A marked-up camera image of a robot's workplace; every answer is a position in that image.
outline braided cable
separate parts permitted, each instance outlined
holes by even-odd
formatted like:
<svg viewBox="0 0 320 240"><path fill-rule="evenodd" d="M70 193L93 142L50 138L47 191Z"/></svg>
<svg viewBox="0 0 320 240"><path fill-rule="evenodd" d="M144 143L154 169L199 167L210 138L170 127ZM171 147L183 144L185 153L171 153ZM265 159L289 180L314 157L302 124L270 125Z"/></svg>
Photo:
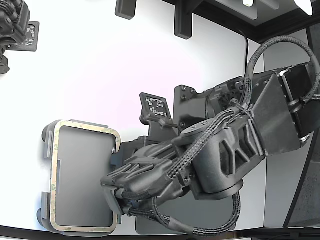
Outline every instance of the braided cable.
<svg viewBox="0 0 320 240"><path fill-rule="evenodd" d="M315 70L316 80L315 80L315 83L314 83L312 89L307 93L306 96L304 96L302 98L303 102L304 103L309 102L311 97L317 92L319 84L320 84L320 65L319 65L317 58L315 57L315 54L311 50L311 48L308 47L307 44L305 44L303 41L301 41L300 39L297 39L295 37L277 36L277 37L274 37L274 38L266 41L265 43L263 43L256 50L256 52L253 54L253 56L251 57L251 59L249 61L249 64L246 68L245 75L244 75L245 93L244 93L243 99L241 100L241 103L243 104L243 108L246 109L250 105L250 101L251 101L251 97L252 97L254 68L258 62L258 59L269 47L271 47L275 44L278 44L278 43L295 44L295 45L301 47L311 58L311 61L313 63L314 70Z"/></svg>
<svg viewBox="0 0 320 240"><path fill-rule="evenodd" d="M137 209L137 208L130 208L129 214L131 216L148 218L148 219L151 219L151 220L154 220L154 221L160 223L158 221L157 217L155 216L155 213L151 210L141 210L141 209ZM170 217L167 215L162 214L161 217L167 222L170 221Z"/></svg>
<svg viewBox="0 0 320 240"><path fill-rule="evenodd" d="M157 206L157 197L153 197L152 198L152 209L153 209L153 213L155 215L155 217L157 218L157 220L159 221L159 223L161 223L163 226L168 227L169 226L169 222L167 222L163 217L162 214L160 213L158 206Z"/></svg>
<svg viewBox="0 0 320 240"><path fill-rule="evenodd" d="M232 227L236 225L240 216L240 211L241 211L240 193L238 192L235 195L233 195L232 200L233 200L233 210L228 222L226 222L221 227L217 227L217 228L195 227L193 230L193 234L199 237L213 237L213 236L230 231Z"/></svg>
<svg viewBox="0 0 320 240"><path fill-rule="evenodd" d="M227 120L231 119L235 113L231 109L227 109L219 113L214 121L208 126L208 128L202 133L202 135L194 141L194 143L188 148L182 157L176 161L176 163L167 172L171 179L177 177L177 175L183 171L195 157L206 146L210 138L214 135L215 131Z"/></svg>

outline black shelf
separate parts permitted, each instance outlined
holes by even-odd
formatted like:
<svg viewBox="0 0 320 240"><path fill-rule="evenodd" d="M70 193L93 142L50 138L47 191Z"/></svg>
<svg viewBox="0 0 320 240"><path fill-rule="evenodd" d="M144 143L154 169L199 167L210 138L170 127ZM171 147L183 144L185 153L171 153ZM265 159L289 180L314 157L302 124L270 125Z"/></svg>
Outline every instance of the black shelf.
<svg viewBox="0 0 320 240"><path fill-rule="evenodd" d="M258 26L232 15L204 0L162 0L175 6L174 34L183 39L192 37L192 15L196 14L211 22L263 43L266 40L289 35L320 23L320 1L312 3L313 15L308 16L300 8L276 17ZM125 19L135 16L137 0L117 0L115 14Z"/></svg>

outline white tabletop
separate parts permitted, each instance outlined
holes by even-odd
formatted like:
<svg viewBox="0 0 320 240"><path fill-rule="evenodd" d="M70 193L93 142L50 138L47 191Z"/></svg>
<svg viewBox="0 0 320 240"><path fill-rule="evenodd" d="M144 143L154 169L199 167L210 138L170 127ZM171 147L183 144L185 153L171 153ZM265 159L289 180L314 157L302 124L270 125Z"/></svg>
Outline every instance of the white tabletop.
<svg viewBox="0 0 320 240"><path fill-rule="evenodd" d="M199 16L193 37L174 36L174 7L138 0L136 16L115 16L116 0L27 0L40 22L37 52L6 52L10 72L0 76L0 225L44 230L37 221L41 193L50 190L43 159L43 128L55 120L109 125L122 141L148 134L139 121L139 94L165 97L173 113L174 88L198 93L244 72L242 36ZM259 45L250 42L250 55ZM263 59L256 71L264 70ZM126 111L122 105L130 105ZM263 227L266 163L244 179L237 230ZM123 218L115 235L135 235Z"/></svg>

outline black mounting plate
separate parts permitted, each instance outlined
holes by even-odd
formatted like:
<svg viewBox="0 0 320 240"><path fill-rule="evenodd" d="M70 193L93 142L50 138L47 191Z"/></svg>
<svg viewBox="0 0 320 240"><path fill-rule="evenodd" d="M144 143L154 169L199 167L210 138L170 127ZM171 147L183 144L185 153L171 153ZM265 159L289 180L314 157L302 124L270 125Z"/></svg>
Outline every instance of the black mounting plate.
<svg viewBox="0 0 320 240"><path fill-rule="evenodd" d="M27 29L26 39L21 44L11 44L6 46L8 51L24 51L24 52L36 52L38 49L40 22L29 21Z"/></svg>

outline robotic arm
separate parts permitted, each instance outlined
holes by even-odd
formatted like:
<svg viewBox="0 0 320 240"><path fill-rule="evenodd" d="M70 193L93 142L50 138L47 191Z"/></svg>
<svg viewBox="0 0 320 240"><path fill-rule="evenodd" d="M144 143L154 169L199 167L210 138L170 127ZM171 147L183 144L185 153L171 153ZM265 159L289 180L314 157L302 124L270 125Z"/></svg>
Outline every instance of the robotic arm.
<svg viewBox="0 0 320 240"><path fill-rule="evenodd" d="M303 48L311 63L253 74L262 53L289 42ZM320 127L320 65L302 41L275 37L255 52L244 77L198 94L178 86L174 116L164 98L141 93L140 121L149 135L121 145L123 166L101 179L105 198L119 215L141 216L166 228L201 237L231 230L237 223L243 177L267 156L303 147ZM196 200L232 196L229 221L219 228L183 224L158 206L191 191Z"/></svg>

